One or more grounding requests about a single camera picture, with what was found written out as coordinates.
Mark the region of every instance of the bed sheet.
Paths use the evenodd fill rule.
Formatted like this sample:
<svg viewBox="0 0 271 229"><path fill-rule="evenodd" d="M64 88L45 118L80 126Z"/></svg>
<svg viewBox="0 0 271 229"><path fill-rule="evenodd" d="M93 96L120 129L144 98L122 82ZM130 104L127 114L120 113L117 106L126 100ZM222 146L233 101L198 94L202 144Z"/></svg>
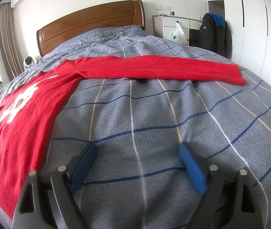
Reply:
<svg viewBox="0 0 271 229"><path fill-rule="evenodd" d="M96 29L46 54L1 90L0 101L64 59L108 55L232 63L211 51L145 36L140 26ZM179 142L188 141L210 164L248 171L264 225L270 228L271 87L242 64L240 70L247 81L243 86L129 78L81 81L58 114L42 171L67 164L94 141L97 158L74 196L90 228L184 228L200 200L178 155ZM59 228L65 228L55 208L54 213ZM0 221L11 228L1 209Z"/></svg>

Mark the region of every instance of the water bottle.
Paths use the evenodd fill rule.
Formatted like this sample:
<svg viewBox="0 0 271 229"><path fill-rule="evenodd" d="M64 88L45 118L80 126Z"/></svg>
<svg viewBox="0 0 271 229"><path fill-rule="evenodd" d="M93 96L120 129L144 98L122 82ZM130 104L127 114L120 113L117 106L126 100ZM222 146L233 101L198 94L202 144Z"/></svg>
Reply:
<svg viewBox="0 0 271 229"><path fill-rule="evenodd" d="M175 16L175 10L173 6L170 6L170 15Z"/></svg>

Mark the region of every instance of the wall socket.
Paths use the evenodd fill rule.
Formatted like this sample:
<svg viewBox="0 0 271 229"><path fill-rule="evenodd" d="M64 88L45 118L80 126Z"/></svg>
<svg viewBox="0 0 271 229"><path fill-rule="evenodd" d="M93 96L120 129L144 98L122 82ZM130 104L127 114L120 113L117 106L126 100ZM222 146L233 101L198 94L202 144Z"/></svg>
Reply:
<svg viewBox="0 0 271 229"><path fill-rule="evenodd" d="M161 10L170 10L169 5L155 5L156 9L161 9Z"/></svg>

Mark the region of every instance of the blue towel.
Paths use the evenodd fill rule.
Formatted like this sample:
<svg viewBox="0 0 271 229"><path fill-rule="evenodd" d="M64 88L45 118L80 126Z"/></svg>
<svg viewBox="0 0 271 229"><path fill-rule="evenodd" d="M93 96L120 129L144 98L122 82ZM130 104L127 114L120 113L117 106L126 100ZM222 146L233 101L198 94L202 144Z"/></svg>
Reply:
<svg viewBox="0 0 271 229"><path fill-rule="evenodd" d="M214 14L214 13L206 13L203 16L203 19L208 15L211 15L214 18L214 21L216 22L216 27L218 27L218 26L222 26L223 28L225 27L224 19L223 19L223 17L221 15Z"/></svg>

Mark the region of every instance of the wooden headboard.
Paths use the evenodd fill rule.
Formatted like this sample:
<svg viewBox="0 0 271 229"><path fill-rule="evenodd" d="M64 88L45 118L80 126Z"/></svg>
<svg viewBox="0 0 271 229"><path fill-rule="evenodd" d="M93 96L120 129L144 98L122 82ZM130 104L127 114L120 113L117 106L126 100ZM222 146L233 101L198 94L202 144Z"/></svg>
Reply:
<svg viewBox="0 0 271 229"><path fill-rule="evenodd" d="M92 29L141 25L145 30L144 6L141 0L119 1L88 7L51 22L37 31L41 56L61 43Z"/></svg>

